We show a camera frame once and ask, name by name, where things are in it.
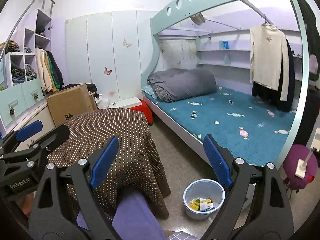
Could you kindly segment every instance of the butterfly decal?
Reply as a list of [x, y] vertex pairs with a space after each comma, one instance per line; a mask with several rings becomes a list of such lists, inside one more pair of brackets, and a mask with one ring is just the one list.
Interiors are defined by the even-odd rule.
[[124, 39], [122, 45], [125, 46], [126, 48], [128, 48], [128, 47], [130, 47], [132, 44], [131, 44], [131, 43], [128, 43], [128, 42], [126, 41], [126, 39]]
[[104, 73], [110, 76], [112, 70], [108, 70], [107, 67], [104, 68]]

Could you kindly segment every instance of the white sweater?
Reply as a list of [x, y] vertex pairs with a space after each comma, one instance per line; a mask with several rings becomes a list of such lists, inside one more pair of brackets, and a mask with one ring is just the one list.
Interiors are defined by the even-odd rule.
[[285, 35], [272, 24], [250, 29], [250, 83], [278, 90], [283, 60], [281, 101], [287, 101], [289, 86], [289, 57]]

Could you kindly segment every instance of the red stool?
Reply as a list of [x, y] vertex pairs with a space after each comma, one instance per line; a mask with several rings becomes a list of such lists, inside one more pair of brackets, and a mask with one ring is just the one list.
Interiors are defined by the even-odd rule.
[[146, 119], [147, 119], [147, 121], [148, 121], [148, 123], [149, 124], [153, 124], [152, 112], [151, 112], [150, 108], [147, 106], [147, 104], [145, 103], [144, 100], [141, 100], [141, 99], [139, 99], [139, 100], [141, 101], [142, 105], [134, 106], [134, 107], [131, 107], [129, 109], [135, 110], [135, 111], [139, 111], [139, 112], [143, 112], [145, 117], [146, 117]]

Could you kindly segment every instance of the metal screw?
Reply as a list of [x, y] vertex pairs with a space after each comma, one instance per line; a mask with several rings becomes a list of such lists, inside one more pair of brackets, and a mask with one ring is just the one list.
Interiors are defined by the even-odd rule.
[[244, 164], [244, 160], [241, 158], [236, 158], [236, 163], [238, 164]]
[[29, 161], [27, 166], [28, 166], [28, 168], [31, 168], [34, 164], [35, 164], [34, 161]]
[[48, 168], [49, 170], [52, 170], [52, 169], [54, 168], [54, 163], [49, 163], [49, 164], [47, 165], [47, 168]]
[[80, 159], [79, 161], [78, 161], [78, 164], [79, 165], [85, 165], [87, 163], [87, 160], [86, 159]]
[[275, 168], [275, 165], [273, 163], [268, 163], [267, 166], [271, 170]]

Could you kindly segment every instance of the trash bin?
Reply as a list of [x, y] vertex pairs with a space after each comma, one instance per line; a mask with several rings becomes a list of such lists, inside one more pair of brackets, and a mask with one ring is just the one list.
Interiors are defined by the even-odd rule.
[[[225, 192], [223, 187], [212, 179], [200, 179], [192, 182], [183, 193], [183, 203], [186, 208], [186, 213], [189, 217], [196, 220], [207, 218], [211, 213], [217, 211], [223, 204], [225, 199]], [[212, 202], [219, 205], [206, 212], [195, 211], [188, 206], [188, 203], [195, 198], [210, 198]]]

